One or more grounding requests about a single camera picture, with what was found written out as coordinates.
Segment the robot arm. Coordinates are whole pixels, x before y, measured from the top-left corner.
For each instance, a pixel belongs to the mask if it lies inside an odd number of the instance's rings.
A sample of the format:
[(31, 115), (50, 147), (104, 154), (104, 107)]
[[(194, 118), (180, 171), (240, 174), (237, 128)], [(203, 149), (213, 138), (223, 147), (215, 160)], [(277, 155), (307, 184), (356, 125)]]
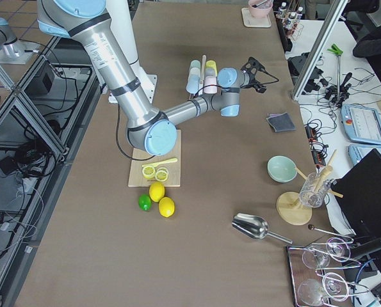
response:
[(259, 93), (265, 85), (255, 79), (254, 70), (263, 70), (254, 58), (241, 69), (223, 68), (215, 88), (220, 93), (203, 93), (160, 110), (149, 101), (124, 51), (135, 49), (134, 40), (124, 38), (133, 33), (127, 1), (38, 1), (38, 24), (48, 35), (79, 42), (93, 66), (103, 78), (127, 116), (126, 136), (131, 146), (151, 155), (165, 155), (177, 140), (176, 125), (208, 111), (219, 110), (222, 116), (239, 112), (239, 92), (254, 88)]

